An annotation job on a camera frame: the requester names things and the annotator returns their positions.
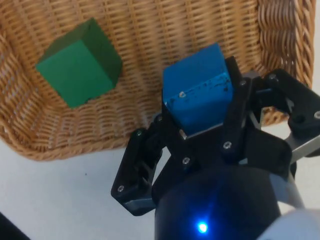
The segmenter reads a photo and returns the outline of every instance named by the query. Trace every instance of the wooden block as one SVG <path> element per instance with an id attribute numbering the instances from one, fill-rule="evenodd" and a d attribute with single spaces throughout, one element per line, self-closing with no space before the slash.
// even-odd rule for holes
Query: wooden block
<path id="1" fill-rule="evenodd" d="M 116 87 L 122 60 L 92 18 L 56 39 L 36 69 L 75 108 Z"/>

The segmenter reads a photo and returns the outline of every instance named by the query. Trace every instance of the blue led light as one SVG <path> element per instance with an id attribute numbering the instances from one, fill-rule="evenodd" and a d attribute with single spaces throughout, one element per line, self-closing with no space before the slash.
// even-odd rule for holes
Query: blue led light
<path id="1" fill-rule="evenodd" d="M 208 230 L 208 225 L 207 225 L 207 224 L 205 224 L 204 222 L 200 222 L 200 223 L 198 224 L 198 231 L 199 231 L 201 234 L 206 233 L 207 230 Z"/>

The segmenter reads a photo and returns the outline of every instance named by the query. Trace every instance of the basket weave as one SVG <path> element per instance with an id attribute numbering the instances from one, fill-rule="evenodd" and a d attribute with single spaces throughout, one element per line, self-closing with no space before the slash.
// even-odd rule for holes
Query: basket weave
<path id="1" fill-rule="evenodd" d="M 0 0 L 0 137 L 38 161 L 125 146 L 161 103 L 163 69 L 218 42 L 240 70 L 284 68 L 311 86 L 316 0 Z M 95 17 L 121 55 L 116 89 L 69 109 L 35 70 Z M 270 109 L 265 123 L 284 116 Z"/>

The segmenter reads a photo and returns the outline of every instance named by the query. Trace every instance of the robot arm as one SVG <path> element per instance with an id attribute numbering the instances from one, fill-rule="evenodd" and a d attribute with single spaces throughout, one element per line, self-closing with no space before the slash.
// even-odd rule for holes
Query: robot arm
<path id="1" fill-rule="evenodd" d="M 186 136 L 163 102 L 129 140 L 111 195 L 135 216 L 155 209 L 157 240 L 257 239 L 281 216 L 278 201 L 303 207 L 292 176 L 318 154 L 320 97 L 282 69 L 249 78 L 225 63 L 234 93 L 223 124 Z M 289 116 L 288 139 L 261 130 L 265 107 Z"/>

